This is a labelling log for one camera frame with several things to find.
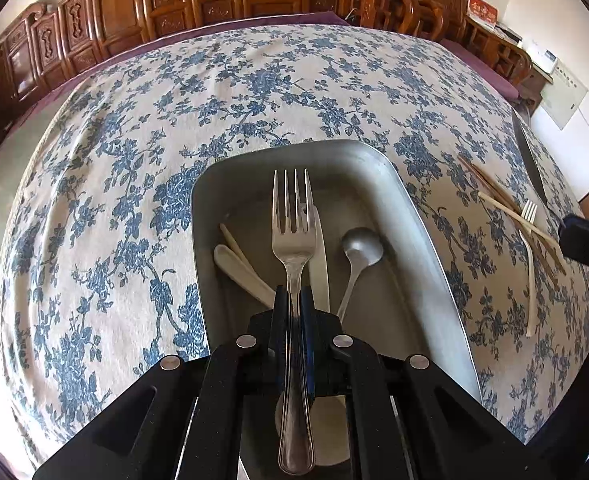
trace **white plastic fork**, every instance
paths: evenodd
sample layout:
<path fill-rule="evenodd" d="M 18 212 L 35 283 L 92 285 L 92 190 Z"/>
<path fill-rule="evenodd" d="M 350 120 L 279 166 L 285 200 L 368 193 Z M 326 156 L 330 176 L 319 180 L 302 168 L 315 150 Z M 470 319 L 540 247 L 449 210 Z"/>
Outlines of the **white plastic fork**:
<path fill-rule="evenodd" d="M 278 177 L 274 172 L 272 197 L 272 251 L 286 267 L 289 310 L 286 330 L 286 372 L 284 380 L 284 409 L 279 436 L 279 467 L 290 475 L 308 473 L 315 466 L 315 447 L 310 424 L 310 406 L 303 353 L 303 333 L 299 295 L 303 267 L 316 249 L 315 215 L 304 215 L 299 197 L 297 170 L 294 170 L 294 207 L 296 230 L 290 228 L 288 173 L 284 171 L 286 231 L 279 221 Z M 313 191 L 308 170 L 305 170 L 306 211 L 313 211 Z"/>
<path fill-rule="evenodd" d="M 526 205 L 521 211 L 521 218 L 535 223 L 535 216 L 537 214 L 537 204 L 532 200 L 526 200 Z M 519 232 L 523 243 L 526 245 L 528 254 L 528 324 L 526 327 L 526 337 L 532 337 L 535 332 L 535 323 L 537 322 L 537 290 L 535 285 L 535 259 L 533 257 L 533 250 L 524 238 L 524 235 Z"/>

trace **tablecloth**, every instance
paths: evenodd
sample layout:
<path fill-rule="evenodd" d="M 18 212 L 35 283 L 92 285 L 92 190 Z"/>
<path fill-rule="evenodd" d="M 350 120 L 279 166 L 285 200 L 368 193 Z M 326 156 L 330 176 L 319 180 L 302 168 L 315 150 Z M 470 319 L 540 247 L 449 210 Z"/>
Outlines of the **tablecloth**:
<path fill-rule="evenodd" d="M 552 213 L 579 213 L 529 131 Z M 443 47 L 363 28 L 232 30 L 91 76 L 54 118 L 19 187 L 1 255 L 0 321 L 12 409 L 40 464 L 163 355 L 209 352 L 191 250 L 191 189 L 222 158 L 316 139 L 366 142 L 395 164 L 446 270 L 483 403 L 522 441 L 589 349 L 589 269 L 556 291 L 481 202 L 461 155 L 515 200 L 538 200 L 511 108 Z M 225 200 L 225 197 L 213 197 Z"/>

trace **metal screw head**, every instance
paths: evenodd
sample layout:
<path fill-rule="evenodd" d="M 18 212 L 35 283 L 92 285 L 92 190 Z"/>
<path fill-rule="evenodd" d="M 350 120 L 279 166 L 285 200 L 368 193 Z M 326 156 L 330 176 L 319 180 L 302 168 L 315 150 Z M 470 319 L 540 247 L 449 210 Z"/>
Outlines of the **metal screw head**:
<path fill-rule="evenodd" d="M 332 342 L 334 346 L 338 348 L 348 348 L 352 346 L 352 338 L 348 334 L 335 335 Z"/>
<path fill-rule="evenodd" d="M 161 360 L 162 370 L 175 370 L 181 364 L 181 358 L 178 355 L 166 355 Z"/>
<path fill-rule="evenodd" d="M 411 366 L 417 370 L 425 370 L 430 365 L 430 359 L 425 355 L 416 354 L 411 357 Z"/>
<path fill-rule="evenodd" d="M 237 346 L 239 348 L 252 348 L 257 344 L 257 338 L 254 335 L 244 334 L 237 338 Z"/>

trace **rectangular metal container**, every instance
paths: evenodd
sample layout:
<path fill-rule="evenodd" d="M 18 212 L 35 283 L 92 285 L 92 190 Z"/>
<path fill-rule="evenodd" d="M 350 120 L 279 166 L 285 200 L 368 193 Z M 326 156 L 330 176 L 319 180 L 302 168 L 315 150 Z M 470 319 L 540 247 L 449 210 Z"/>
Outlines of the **rectangular metal container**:
<path fill-rule="evenodd" d="M 284 267 L 271 250 L 272 184 L 274 170 L 287 169 L 292 178 L 295 168 L 301 175 L 307 168 L 310 174 L 325 240 L 331 312 L 339 308 L 350 275 L 341 248 L 343 234 L 365 226 L 383 240 L 383 260 L 366 269 L 355 286 L 345 333 L 395 358 L 422 353 L 480 400 L 467 337 L 419 213 L 388 158 L 355 140 L 306 142 L 233 156 L 197 180 L 192 196 L 194 258 L 210 348 L 244 333 L 250 317 L 265 310 L 216 268 L 212 251 L 225 243 L 218 225 L 226 224 L 268 285 L 284 285 Z M 253 462 L 243 460 L 246 466 Z M 257 477 L 264 474 L 250 475 Z"/>

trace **chopsticks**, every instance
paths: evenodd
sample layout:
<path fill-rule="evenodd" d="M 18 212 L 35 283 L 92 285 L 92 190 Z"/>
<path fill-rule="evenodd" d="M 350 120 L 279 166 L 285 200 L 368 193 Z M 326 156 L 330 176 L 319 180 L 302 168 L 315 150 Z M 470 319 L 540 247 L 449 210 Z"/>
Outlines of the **chopsticks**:
<path fill-rule="evenodd" d="M 482 200 L 491 203 L 510 216 L 510 219 L 515 224 L 515 227 L 519 229 L 521 234 L 524 235 L 524 238 L 532 248 L 533 253 L 541 262 L 546 274 L 553 282 L 555 289 L 558 290 L 559 281 L 553 273 L 552 267 L 546 260 L 545 256 L 543 256 L 541 249 L 535 243 L 528 230 L 531 230 L 533 233 L 539 236 L 542 244 L 546 248 L 546 251 L 552 254 L 553 259 L 555 260 L 555 266 L 558 267 L 562 273 L 566 274 L 565 268 L 562 266 L 561 261 L 559 261 L 559 257 L 557 256 L 555 249 L 553 249 L 553 247 L 557 245 L 557 242 L 549 235 L 546 235 L 544 232 L 540 231 L 535 225 L 532 225 L 530 222 L 526 222 L 523 218 L 521 218 L 519 213 L 519 206 L 516 204 L 514 199 L 508 195 L 508 193 L 506 193 L 506 191 L 503 190 L 499 184 L 495 183 L 494 180 L 492 180 L 492 177 L 485 173 L 485 171 L 468 162 L 462 156 L 459 156 L 458 158 L 459 161 L 468 169 L 468 171 L 470 171 L 477 178 L 477 180 L 479 180 L 491 192 L 491 194 L 494 195 L 494 197 L 491 197 L 482 191 L 478 191 L 479 197 Z"/>

